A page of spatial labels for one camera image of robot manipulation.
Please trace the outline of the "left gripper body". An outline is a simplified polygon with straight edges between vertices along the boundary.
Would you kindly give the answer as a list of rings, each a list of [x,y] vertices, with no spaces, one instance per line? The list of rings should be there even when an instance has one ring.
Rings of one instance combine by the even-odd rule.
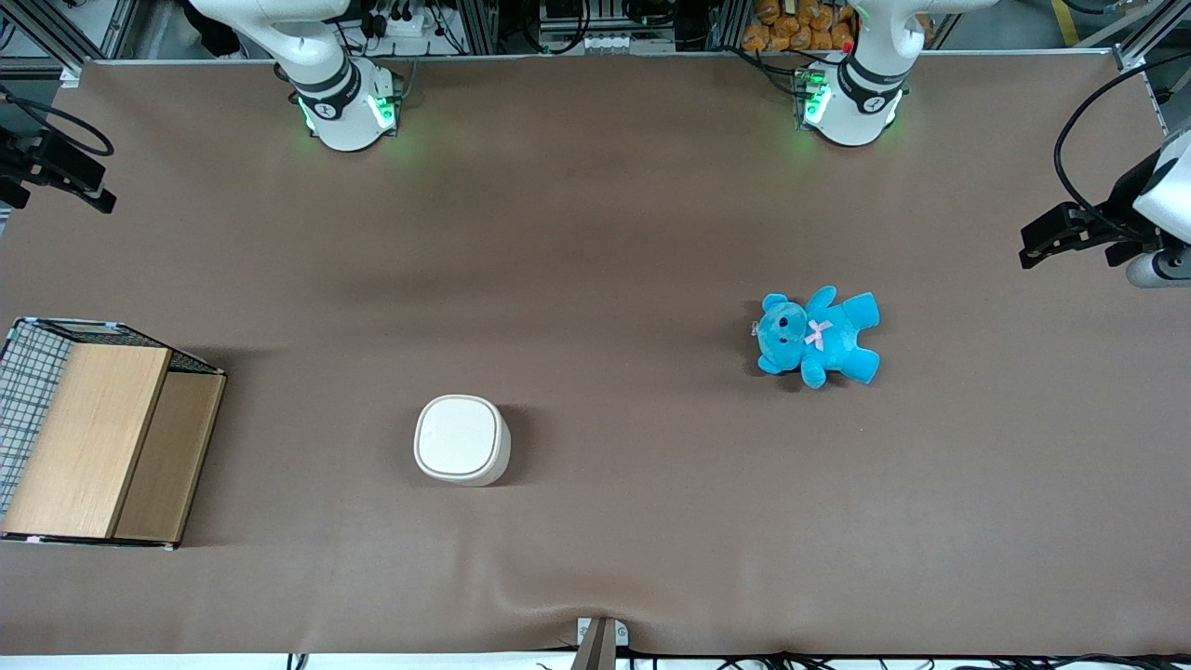
[[[1187,288],[1190,280],[1190,130],[1179,129],[1161,148],[1127,171],[1106,199],[1106,215],[1131,234],[1111,267],[1127,263],[1137,288]]]

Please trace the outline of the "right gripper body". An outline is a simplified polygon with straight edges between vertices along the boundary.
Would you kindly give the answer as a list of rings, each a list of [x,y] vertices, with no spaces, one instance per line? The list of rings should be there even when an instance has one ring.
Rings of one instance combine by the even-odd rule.
[[[30,192],[24,182],[33,169],[31,149],[33,139],[1,127],[1,200],[13,209],[27,207]]]

